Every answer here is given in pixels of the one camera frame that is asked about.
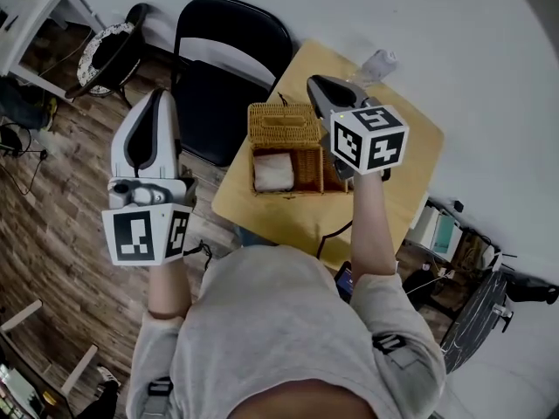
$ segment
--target chair backrest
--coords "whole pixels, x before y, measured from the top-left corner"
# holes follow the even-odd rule
[[[235,47],[277,79],[293,57],[285,26],[272,14],[239,0],[193,0],[178,19],[175,57],[182,38],[203,38]]]
[[[138,51],[138,48],[139,45],[143,46],[141,27],[146,20],[148,11],[149,5],[146,3],[138,3],[132,7],[126,17],[126,21],[134,25],[132,32],[99,72],[84,86],[77,85],[68,90],[66,98],[77,98],[95,86],[107,86],[114,90],[113,87],[120,84],[121,79],[130,71],[132,64],[137,62],[142,55],[142,51]]]

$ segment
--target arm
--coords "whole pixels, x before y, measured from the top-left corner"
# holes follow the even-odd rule
[[[148,310],[154,319],[185,318],[191,305],[182,259],[149,268]]]
[[[356,285],[364,274],[393,275],[396,260],[380,173],[355,174],[354,182],[351,269]]]
[[[170,377],[176,341],[190,305],[190,286],[182,259],[149,269],[148,313],[132,359],[127,399],[130,419],[142,417],[149,383]],[[173,394],[170,400],[173,409]]]
[[[445,383],[445,361],[396,274],[379,174],[355,176],[351,253],[351,306],[371,332],[378,370],[403,418],[427,417]],[[383,347],[395,336],[396,346]]]

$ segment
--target black folding chair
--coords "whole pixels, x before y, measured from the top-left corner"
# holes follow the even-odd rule
[[[238,0],[193,0],[179,17],[171,89],[183,149],[217,166],[229,166],[246,137],[247,107],[266,101],[270,91],[214,65],[181,58],[183,38],[237,48],[270,71],[273,87],[291,62],[291,38],[278,18]]]

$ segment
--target white wall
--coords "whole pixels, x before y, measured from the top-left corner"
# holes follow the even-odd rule
[[[161,12],[149,37],[170,49],[190,0],[87,1],[107,24],[134,3],[153,4]],[[520,256],[509,264],[559,284],[559,66],[527,0],[245,1],[278,16],[295,39],[316,38],[355,62],[394,50],[401,66],[386,82],[445,132],[431,192],[459,198],[469,222]],[[535,1],[546,26],[559,29],[559,0]],[[459,398],[446,396],[441,413],[545,417],[559,401],[559,342],[540,328],[557,329],[558,308],[518,305],[507,334],[492,334],[451,378]]]

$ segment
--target black and white marker cube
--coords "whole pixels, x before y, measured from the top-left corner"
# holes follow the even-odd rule
[[[159,265],[183,256],[192,208],[165,203],[103,211],[114,265]]]
[[[332,113],[330,148],[359,174],[402,164],[410,128],[393,106]]]

